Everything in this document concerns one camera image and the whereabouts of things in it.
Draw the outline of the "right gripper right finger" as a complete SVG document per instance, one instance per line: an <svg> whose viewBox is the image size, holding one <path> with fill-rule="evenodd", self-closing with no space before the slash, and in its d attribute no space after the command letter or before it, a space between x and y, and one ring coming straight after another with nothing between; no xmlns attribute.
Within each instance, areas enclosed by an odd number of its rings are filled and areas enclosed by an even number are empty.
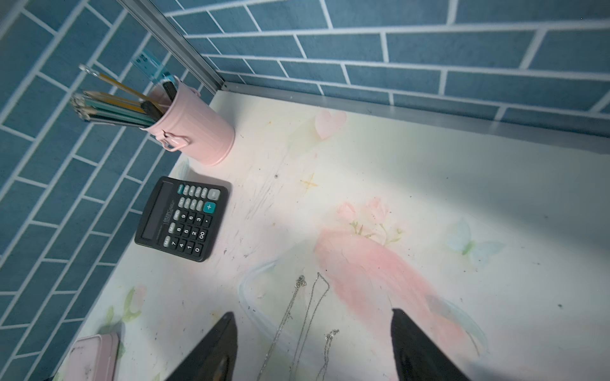
<svg viewBox="0 0 610 381"><path fill-rule="evenodd" d="M392 310L391 338L398 380L469 380L401 309Z"/></svg>

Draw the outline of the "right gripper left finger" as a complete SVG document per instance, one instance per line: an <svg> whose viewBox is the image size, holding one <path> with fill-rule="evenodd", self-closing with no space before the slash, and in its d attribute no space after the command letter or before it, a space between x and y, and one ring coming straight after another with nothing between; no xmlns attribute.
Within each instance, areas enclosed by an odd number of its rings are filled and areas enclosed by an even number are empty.
<svg viewBox="0 0 610 381"><path fill-rule="evenodd" d="M167 378L176 380L233 379L238 355L238 327L233 312L225 313Z"/></svg>

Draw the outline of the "black desk calculator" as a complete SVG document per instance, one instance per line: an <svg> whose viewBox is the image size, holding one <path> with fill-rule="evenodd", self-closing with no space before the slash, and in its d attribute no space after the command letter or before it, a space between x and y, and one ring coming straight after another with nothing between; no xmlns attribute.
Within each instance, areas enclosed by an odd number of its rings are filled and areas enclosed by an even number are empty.
<svg viewBox="0 0 610 381"><path fill-rule="evenodd" d="M203 262L212 254L229 197L222 185L163 176L149 196L134 242Z"/></svg>

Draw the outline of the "pink pen holder cup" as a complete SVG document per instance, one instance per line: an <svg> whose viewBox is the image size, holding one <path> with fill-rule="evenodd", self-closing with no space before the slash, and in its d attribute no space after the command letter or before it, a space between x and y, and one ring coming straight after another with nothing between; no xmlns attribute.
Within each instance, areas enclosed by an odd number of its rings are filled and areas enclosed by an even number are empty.
<svg viewBox="0 0 610 381"><path fill-rule="evenodd" d="M173 100L160 84L151 90L149 97L168 105L159 121L143 129L166 151L182 152L206 166L219 164L228 156L235 129L200 98L197 90L179 80Z"/></svg>

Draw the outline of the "pens in pink cup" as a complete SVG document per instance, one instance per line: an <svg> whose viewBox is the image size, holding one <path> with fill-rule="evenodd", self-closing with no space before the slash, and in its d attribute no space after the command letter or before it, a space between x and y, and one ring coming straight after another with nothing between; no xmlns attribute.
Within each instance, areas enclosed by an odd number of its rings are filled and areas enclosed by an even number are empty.
<svg viewBox="0 0 610 381"><path fill-rule="evenodd" d="M71 95L70 103L81 120L145 129L165 115L176 98L179 79L147 52L141 52L132 60L132 64L149 76L149 79L157 85L160 94L153 97L145 95L101 71L81 64L79 69L82 72L131 95L130 98L124 98L93 90L76 92Z"/></svg>

